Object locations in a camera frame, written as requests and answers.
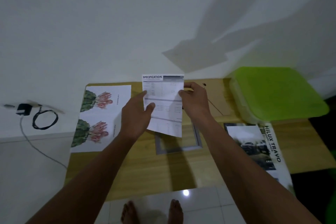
pink flower illustration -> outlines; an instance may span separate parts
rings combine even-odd
[[[105,131],[105,129],[107,128],[107,124],[106,122],[98,122],[97,124],[93,125],[90,129],[89,129],[89,133],[90,133],[90,140],[98,143],[100,142],[100,140],[103,137],[106,137],[109,135],[109,133],[107,131]]]
[[[113,103],[113,101],[110,99],[111,96],[112,95],[109,92],[104,92],[104,93],[100,94],[99,96],[96,97],[96,102],[95,102],[94,106],[97,106],[101,109],[106,109],[106,106],[108,104]]]

small black item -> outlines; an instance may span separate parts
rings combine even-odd
[[[23,116],[28,116],[30,115],[30,112],[32,110],[32,106],[30,104],[19,104],[16,114],[18,115],[23,115]]]
[[[35,129],[40,129],[40,130],[45,130],[47,128],[50,128],[51,126],[54,126],[56,124],[56,122],[58,121],[58,115],[56,112],[54,112],[53,110],[44,110],[42,111],[42,105],[39,105],[40,106],[40,110],[34,115],[33,117],[33,128]],[[46,127],[43,127],[43,128],[40,128],[38,127],[36,124],[35,124],[35,121],[37,119],[37,117],[40,115],[40,114],[43,114],[45,112],[52,112],[56,115],[56,119],[54,120],[54,122],[50,125],[50,126],[46,126]]]

hand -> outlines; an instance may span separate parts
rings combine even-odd
[[[147,129],[151,114],[155,108],[154,103],[150,103],[144,111],[143,97],[147,91],[131,98],[121,111],[121,129],[119,135],[136,141]]]
[[[185,82],[185,88],[192,90],[180,90],[178,93],[182,98],[183,109],[196,125],[212,117],[210,114],[207,91],[195,82]]]

black cable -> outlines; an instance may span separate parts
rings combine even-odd
[[[20,129],[21,129],[21,133],[23,134],[23,136],[25,137],[25,139],[28,141],[28,143],[30,144],[30,146],[32,146],[35,150],[37,150],[40,154],[46,156],[47,158],[50,158],[52,161],[55,161],[56,163],[60,164],[61,166],[63,166],[65,169],[67,169],[67,167],[62,164],[61,162],[57,161],[56,159],[53,159],[51,157],[49,157],[48,155],[44,154],[42,151],[40,151],[38,148],[36,148],[35,146],[32,145],[32,143],[29,141],[28,137],[25,135],[25,133],[23,132],[23,128],[22,128],[22,120],[23,120],[23,115],[21,115],[20,118]]]
[[[44,110],[42,111],[42,105],[39,105],[40,106],[40,110],[34,115],[33,117],[33,128],[35,129],[40,129],[40,130],[45,130],[47,128],[50,128],[51,126],[54,126],[56,124],[56,122],[58,121],[58,114],[56,112],[54,112],[53,110]],[[54,122],[50,125],[50,126],[46,126],[46,127],[43,127],[43,128],[40,128],[38,127],[36,124],[35,124],[35,121],[37,119],[37,117],[40,115],[40,114],[43,114],[45,112],[52,112],[56,115],[56,118],[54,120]]]

specification sheet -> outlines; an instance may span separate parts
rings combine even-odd
[[[182,99],[179,90],[183,89],[183,84],[183,74],[142,75],[142,90],[147,91],[143,105],[146,109],[149,103],[155,103],[147,129],[182,137]]]

